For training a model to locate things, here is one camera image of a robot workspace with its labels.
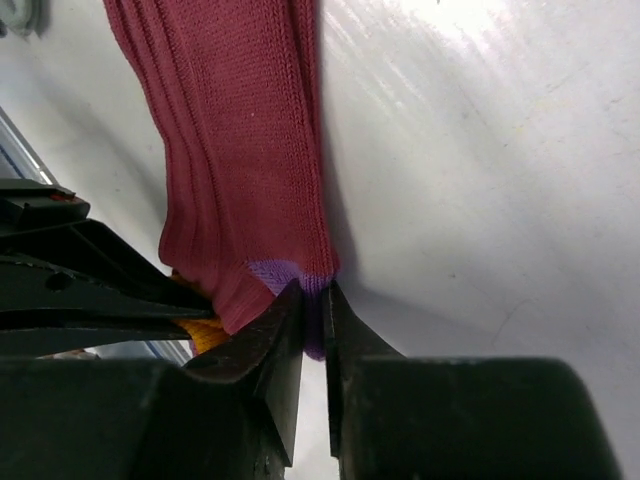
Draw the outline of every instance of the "red cloth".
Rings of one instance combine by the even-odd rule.
[[[315,0],[105,6],[165,143],[161,260],[212,296],[230,333],[277,293],[254,262],[295,264],[294,276],[320,279],[317,293],[337,260],[322,201]]]

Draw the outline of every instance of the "purple fabric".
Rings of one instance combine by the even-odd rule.
[[[253,274],[278,296],[291,280],[297,278],[305,293],[305,351],[316,360],[324,358],[324,328],[320,294],[333,277],[309,275],[289,260],[263,260],[251,262]]]

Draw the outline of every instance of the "maroon sock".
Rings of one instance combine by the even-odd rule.
[[[313,310],[338,267],[322,201],[315,1],[105,5],[165,143],[162,261],[211,294],[229,333],[293,278]]]

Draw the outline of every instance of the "orange fabric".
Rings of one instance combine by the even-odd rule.
[[[171,275],[171,279],[185,287],[189,287],[203,297],[207,297],[197,284],[189,283],[180,275]],[[219,317],[201,320],[173,320],[173,323],[183,328],[193,340],[198,354],[208,352],[212,348],[222,345],[229,340],[229,334],[222,328]]]

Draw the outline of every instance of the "scratched surface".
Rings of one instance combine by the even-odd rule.
[[[157,262],[163,149],[99,0],[0,41],[0,105]],[[420,355],[550,355],[640,478],[640,2],[324,0],[327,201],[356,311]],[[290,480],[337,478],[305,363]]]

